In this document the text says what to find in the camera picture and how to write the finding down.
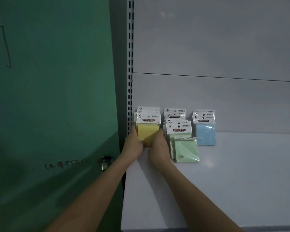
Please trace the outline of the person's right hand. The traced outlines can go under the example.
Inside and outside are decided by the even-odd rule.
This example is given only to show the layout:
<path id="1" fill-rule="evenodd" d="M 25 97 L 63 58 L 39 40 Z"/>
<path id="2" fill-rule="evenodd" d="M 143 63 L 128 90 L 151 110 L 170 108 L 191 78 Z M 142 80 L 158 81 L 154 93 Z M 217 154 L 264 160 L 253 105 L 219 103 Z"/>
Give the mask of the person's right hand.
<path id="1" fill-rule="evenodd" d="M 165 140 L 165 150 L 149 150 L 149 160 L 158 169 L 161 170 L 172 164 L 169 153 L 169 146 Z"/>

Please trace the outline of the person's left hand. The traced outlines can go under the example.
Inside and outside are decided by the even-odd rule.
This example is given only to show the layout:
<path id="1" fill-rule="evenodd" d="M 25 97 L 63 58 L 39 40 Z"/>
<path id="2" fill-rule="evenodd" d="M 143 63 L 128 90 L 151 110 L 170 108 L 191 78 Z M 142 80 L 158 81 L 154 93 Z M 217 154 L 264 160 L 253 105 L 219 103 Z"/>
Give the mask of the person's left hand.
<path id="1" fill-rule="evenodd" d="M 131 126 L 130 133 L 126 137 L 121 155 L 126 161 L 135 161 L 143 151 L 143 143 L 138 140 L 135 125 Z"/>

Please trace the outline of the person's left forearm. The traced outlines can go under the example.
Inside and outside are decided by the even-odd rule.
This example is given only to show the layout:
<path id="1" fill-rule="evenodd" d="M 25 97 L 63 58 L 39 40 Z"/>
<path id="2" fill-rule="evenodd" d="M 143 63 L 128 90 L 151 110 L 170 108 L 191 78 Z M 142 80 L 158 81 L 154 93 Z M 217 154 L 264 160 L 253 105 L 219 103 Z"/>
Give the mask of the person's left forearm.
<path id="1" fill-rule="evenodd" d="M 95 232 L 124 173 L 140 153 L 122 152 L 44 232 Z"/>

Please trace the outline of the person's right forearm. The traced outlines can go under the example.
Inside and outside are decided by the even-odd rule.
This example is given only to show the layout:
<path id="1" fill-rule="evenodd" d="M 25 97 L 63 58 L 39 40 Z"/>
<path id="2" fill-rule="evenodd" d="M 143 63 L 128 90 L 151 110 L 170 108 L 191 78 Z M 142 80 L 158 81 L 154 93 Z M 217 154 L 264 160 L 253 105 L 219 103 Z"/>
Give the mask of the person's right forearm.
<path id="1" fill-rule="evenodd" d="M 191 232 L 244 232 L 171 162 L 155 163 Z"/>

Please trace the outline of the pile of green sticky notes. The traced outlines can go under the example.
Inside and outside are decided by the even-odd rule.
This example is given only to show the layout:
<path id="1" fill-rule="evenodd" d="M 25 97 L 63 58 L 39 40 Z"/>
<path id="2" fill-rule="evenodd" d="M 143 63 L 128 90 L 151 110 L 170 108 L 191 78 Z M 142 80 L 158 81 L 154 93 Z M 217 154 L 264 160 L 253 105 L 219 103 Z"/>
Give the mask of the pile of green sticky notes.
<path id="1" fill-rule="evenodd" d="M 193 137 L 192 122 L 186 118 L 186 109 L 165 108 L 163 118 L 170 158 L 176 163 L 199 162 L 197 138 Z"/>

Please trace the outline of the silver door knob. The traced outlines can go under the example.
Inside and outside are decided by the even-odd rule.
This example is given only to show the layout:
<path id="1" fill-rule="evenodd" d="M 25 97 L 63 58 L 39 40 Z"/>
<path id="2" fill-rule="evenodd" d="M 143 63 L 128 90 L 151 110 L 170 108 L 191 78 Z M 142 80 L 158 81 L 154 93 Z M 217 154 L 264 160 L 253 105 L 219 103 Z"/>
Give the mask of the silver door knob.
<path id="1" fill-rule="evenodd" d="M 101 172 L 104 172 L 113 162 L 115 159 L 112 156 L 102 156 L 99 157 L 97 162 Z"/>

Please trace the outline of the white perforated shelf upright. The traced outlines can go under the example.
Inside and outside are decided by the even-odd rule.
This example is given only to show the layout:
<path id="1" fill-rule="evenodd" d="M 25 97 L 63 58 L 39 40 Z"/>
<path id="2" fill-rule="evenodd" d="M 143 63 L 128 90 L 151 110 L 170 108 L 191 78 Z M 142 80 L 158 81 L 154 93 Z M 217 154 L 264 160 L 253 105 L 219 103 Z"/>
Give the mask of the white perforated shelf upright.
<path id="1" fill-rule="evenodd" d="M 131 125 L 133 123 L 133 109 L 132 109 L 132 76 L 133 76 L 133 46 L 134 46 L 134 1 L 126 0 L 126 36 L 127 36 L 127 135 L 130 134 Z"/>

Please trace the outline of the white metal shelf board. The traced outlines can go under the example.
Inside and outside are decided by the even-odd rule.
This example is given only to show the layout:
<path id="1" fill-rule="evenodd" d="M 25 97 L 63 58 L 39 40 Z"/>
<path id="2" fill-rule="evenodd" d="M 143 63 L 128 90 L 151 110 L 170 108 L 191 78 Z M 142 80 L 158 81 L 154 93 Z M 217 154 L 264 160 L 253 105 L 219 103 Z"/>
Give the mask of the white metal shelf board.
<path id="1" fill-rule="evenodd" d="M 290 134 L 216 133 L 200 161 L 175 166 L 246 231 L 290 231 Z M 188 231 L 148 148 L 126 172 L 121 230 Z"/>

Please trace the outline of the white shelf back panel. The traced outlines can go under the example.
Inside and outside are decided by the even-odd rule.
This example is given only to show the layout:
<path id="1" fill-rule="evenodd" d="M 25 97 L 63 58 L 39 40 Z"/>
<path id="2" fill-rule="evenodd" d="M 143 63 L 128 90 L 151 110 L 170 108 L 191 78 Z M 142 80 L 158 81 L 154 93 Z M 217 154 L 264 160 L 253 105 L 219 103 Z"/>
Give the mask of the white shelf back panel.
<path id="1" fill-rule="evenodd" d="M 290 82 L 290 0 L 134 0 L 133 72 Z"/>
<path id="2" fill-rule="evenodd" d="M 140 74 L 132 76 L 138 106 L 216 110 L 217 132 L 290 134 L 290 82 Z"/>

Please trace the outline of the green door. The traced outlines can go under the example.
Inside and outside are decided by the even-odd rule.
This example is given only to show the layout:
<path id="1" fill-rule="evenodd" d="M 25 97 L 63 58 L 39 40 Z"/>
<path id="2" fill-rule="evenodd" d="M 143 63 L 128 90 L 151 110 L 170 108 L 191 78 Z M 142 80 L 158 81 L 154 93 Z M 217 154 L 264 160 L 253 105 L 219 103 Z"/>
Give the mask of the green door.
<path id="1" fill-rule="evenodd" d="M 0 0 L 0 232 L 43 232 L 117 128 L 109 0 Z"/>

